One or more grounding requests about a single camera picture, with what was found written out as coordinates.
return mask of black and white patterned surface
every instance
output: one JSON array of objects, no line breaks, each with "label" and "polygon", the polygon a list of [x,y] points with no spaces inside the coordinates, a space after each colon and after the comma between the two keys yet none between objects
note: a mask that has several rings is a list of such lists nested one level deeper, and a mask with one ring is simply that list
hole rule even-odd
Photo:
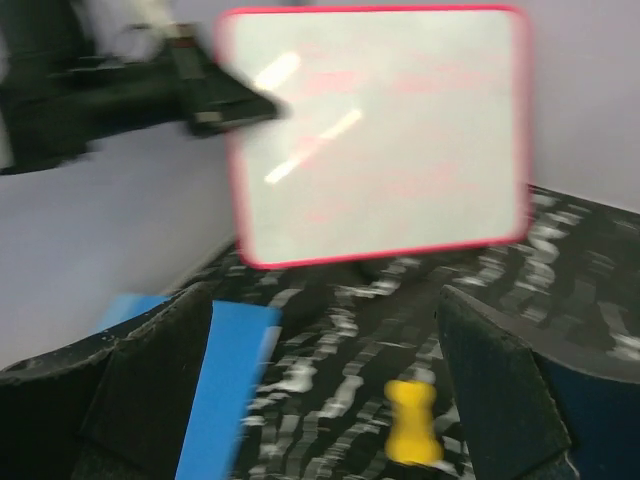
[{"label": "black and white patterned surface", "polygon": [[[244,420],[234,479],[475,478],[437,341],[455,285],[568,342],[640,362],[640,217],[534,191],[526,241],[482,251],[255,271],[230,248],[192,281],[218,299],[283,310],[283,332]],[[391,379],[434,382],[445,458],[388,462]]]}]

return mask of small whiteboard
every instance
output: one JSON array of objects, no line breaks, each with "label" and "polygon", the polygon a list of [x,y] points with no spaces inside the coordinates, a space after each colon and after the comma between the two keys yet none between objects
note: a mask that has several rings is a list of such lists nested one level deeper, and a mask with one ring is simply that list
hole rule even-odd
[{"label": "small whiteboard", "polygon": [[284,104],[233,132],[240,250],[282,268],[518,240],[529,49],[507,7],[244,8],[226,68]]}]

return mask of blue foam piece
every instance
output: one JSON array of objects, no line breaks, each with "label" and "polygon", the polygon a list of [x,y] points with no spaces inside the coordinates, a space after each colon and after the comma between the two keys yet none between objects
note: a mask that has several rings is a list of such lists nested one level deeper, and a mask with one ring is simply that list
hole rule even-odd
[{"label": "blue foam piece", "polygon": [[[167,300],[122,295],[98,331],[136,317]],[[213,302],[213,318],[200,369],[176,480],[226,480],[247,405],[276,340],[280,312],[273,308]]]}]

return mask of yellow peg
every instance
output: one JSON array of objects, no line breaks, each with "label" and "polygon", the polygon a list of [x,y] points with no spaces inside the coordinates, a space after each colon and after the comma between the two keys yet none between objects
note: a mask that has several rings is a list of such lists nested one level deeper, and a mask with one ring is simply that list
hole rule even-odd
[{"label": "yellow peg", "polygon": [[386,444],[389,459],[423,466],[441,461],[444,451],[436,440],[431,413],[436,389],[428,383],[392,380],[385,393],[393,404],[393,426]]}]

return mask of gray wall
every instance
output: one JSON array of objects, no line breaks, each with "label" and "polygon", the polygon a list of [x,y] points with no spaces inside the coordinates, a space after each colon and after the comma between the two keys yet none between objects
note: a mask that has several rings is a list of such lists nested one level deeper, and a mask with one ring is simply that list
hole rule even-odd
[{"label": "gray wall", "polygon": [[[108,38],[120,2],[94,3]],[[535,30],[536,183],[640,211],[640,2],[516,3]],[[176,8],[210,24],[231,6]],[[162,291],[233,234],[219,139],[168,125],[100,147],[91,162],[0,178],[0,367],[83,337],[113,295]]]}]

